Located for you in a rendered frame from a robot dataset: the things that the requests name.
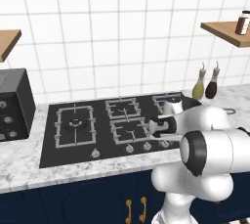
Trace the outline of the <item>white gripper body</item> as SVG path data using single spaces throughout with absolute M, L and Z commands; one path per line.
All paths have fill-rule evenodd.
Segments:
M 177 134 L 177 121 L 173 116 L 152 117 L 148 122 L 148 130 L 156 139 L 180 141 L 182 138 Z

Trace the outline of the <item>yellow oil bottle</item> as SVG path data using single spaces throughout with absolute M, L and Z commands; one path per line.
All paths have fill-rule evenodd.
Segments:
M 199 70 L 199 75 L 197 82 L 192 89 L 192 98 L 195 100 L 200 100 L 204 94 L 204 76 L 206 74 L 205 66 Z

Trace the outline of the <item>navy cupboard door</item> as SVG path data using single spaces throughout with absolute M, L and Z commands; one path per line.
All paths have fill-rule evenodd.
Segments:
M 133 173 L 45 187 L 39 190 L 50 224 L 126 224 L 137 179 Z
M 38 192 L 0 194 L 0 224 L 48 224 Z
M 165 194 L 158 192 L 151 182 L 151 171 L 142 171 L 137 177 L 137 224 L 151 224 L 154 215 L 161 209 Z

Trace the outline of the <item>dark red vinegar bottle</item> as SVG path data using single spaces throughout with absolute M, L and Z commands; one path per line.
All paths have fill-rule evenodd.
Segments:
M 215 67 L 213 69 L 211 80 L 208 83 L 206 90 L 205 90 L 205 97 L 207 99 L 213 99 L 217 94 L 217 89 L 218 89 L 217 79 L 218 79 L 219 73 L 220 73 L 219 67 Z

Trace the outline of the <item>black gas hob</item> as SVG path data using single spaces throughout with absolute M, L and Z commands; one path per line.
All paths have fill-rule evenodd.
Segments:
M 161 141 L 148 133 L 148 121 L 163 114 L 164 103 L 180 103 L 184 94 L 165 93 L 136 97 L 117 97 L 95 101 L 53 104 L 48 108 L 40 159 L 42 168 L 112 157 L 177 149 L 177 141 L 163 148 Z M 144 150 L 144 143 L 151 150 Z M 134 147 L 131 154 L 127 145 Z M 100 156 L 93 158 L 97 149 Z

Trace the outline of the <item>brown jar with white lid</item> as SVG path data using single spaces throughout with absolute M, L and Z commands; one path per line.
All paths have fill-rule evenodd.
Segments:
M 250 23 L 250 11 L 244 10 L 238 18 L 235 33 L 238 35 L 245 35 Z

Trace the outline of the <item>black toaster oven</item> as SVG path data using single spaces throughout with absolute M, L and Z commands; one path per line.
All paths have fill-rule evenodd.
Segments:
M 27 139 L 35 110 L 26 69 L 0 69 L 0 142 Z

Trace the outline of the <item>wooden wall shelf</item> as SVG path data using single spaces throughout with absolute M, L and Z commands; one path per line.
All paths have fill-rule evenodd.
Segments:
M 0 30 L 0 63 L 4 63 L 19 39 L 19 29 Z
M 200 27 L 235 47 L 250 47 L 250 29 L 245 35 L 238 35 L 235 33 L 236 22 L 203 22 Z

